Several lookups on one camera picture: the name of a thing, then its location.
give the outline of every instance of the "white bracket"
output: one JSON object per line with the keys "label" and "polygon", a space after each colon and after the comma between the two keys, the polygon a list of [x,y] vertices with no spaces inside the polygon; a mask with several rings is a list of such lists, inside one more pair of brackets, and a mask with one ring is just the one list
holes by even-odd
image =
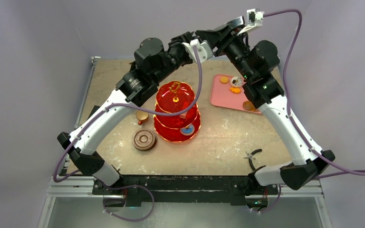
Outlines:
{"label": "white bracket", "polygon": [[212,58],[213,56],[213,51],[211,49],[211,46],[206,40],[202,43],[199,43],[198,39],[194,39],[191,40],[189,44],[188,43],[182,43],[182,44],[185,46],[185,50],[188,52],[190,58],[194,61],[194,63],[197,63],[197,59],[195,58],[193,49],[194,46],[197,47],[200,63],[205,62],[206,60]]}
{"label": "white bracket", "polygon": [[247,10],[247,25],[238,33],[238,35],[261,27],[263,20],[264,12],[259,11],[259,9]]}

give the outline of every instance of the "beige table surface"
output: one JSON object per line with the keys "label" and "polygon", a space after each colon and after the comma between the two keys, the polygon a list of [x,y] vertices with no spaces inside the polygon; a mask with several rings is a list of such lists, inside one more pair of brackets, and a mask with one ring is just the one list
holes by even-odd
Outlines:
{"label": "beige table surface", "polygon": [[[131,61],[99,60],[87,93],[81,124],[94,105],[101,106],[106,101],[116,83],[129,70]],[[132,144],[133,133],[140,128],[153,130],[153,115],[147,123],[139,126],[133,112],[101,142],[97,152],[114,167],[120,168],[122,174],[247,175],[251,168],[248,160],[243,158],[245,152],[258,148],[262,148],[263,152],[255,155],[255,167],[288,162],[290,156],[285,145],[264,116],[211,105],[210,91],[216,74],[240,76],[229,61],[203,63],[203,88],[198,100],[201,129],[193,139],[172,143],[158,136],[158,144],[153,150],[140,152]],[[277,69],[273,75],[279,78]],[[181,67],[162,84],[170,81],[186,82],[196,91],[197,65]],[[143,107],[153,110],[154,97]],[[71,163],[68,172],[75,169]]]}

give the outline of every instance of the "white wall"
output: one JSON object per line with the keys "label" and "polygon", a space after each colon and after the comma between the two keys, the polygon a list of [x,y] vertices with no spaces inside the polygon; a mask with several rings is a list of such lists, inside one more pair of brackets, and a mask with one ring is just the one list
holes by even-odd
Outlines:
{"label": "white wall", "polygon": [[0,0],[0,227],[36,227],[89,55],[58,0]]}
{"label": "white wall", "polygon": [[[63,0],[91,56],[131,58],[140,42],[157,37],[165,45],[186,31],[214,29],[246,10],[272,12],[298,8],[311,0]],[[251,33],[250,44],[262,39],[284,50],[296,28],[296,15],[268,19]]]}
{"label": "white wall", "polygon": [[[335,153],[336,163],[365,169],[365,1],[311,3],[288,81],[293,109],[317,142]],[[322,184],[334,227],[365,227],[365,177]]]}

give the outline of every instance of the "wooden coaster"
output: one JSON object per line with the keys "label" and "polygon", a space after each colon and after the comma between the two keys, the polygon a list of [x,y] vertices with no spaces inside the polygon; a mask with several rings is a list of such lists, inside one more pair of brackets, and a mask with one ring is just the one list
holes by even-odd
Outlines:
{"label": "wooden coaster", "polygon": [[157,136],[149,129],[139,129],[134,133],[133,144],[140,151],[149,151],[156,146]]}

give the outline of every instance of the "pink cutting board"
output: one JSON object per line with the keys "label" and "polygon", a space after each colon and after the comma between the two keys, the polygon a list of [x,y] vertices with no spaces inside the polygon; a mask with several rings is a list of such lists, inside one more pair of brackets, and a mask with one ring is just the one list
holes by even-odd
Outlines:
{"label": "pink cutting board", "polygon": [[[229,82],[225,84],[221,83],[220,77],[222,76],[226,76],[227,78],[229,78]],[[218,107],[231,108],[249,113],[261,114],[260,111],[252,112],[247,111],[243,108],[243,102],[248,101],[248,99],[244,94],[243,88],[240,88],[241,91],[239,94],[234,94],[230,91],[230,79],[232,77],[233,76],[229,75],[215,75],[215,77],[213,78],[213,85],[211,89],[211,104]]]}

